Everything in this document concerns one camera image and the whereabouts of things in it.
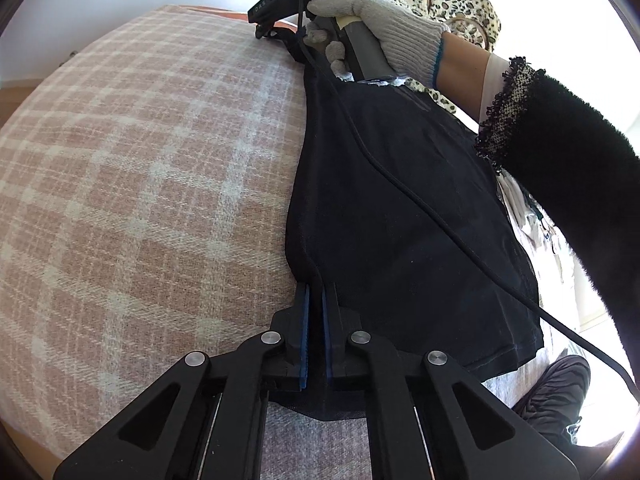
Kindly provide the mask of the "right hand grey knit glove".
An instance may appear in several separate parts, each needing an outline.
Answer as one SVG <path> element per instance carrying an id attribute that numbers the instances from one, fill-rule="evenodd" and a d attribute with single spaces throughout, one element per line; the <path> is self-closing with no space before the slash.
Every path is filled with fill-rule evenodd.
<path id="1" fill-rule="evenodd" d="M 360 18 L 398 75 L 436 88 L 446 23 L 420 18 L 392 0 L 311 0 L 307 10 L 322 18 Z"/>

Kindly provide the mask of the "right forearm black fuzzy sleeve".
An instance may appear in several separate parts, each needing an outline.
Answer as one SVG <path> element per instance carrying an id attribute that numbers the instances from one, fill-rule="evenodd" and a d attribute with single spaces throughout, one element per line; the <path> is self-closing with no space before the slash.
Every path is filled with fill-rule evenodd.
<path id="1" fill-rule="evenodd" d="M 560 228 L 639 368 L 639 159 L 597 110 L 525 58 L 442 34 L 436 87 L 480 123 L 477 149 Z"/>

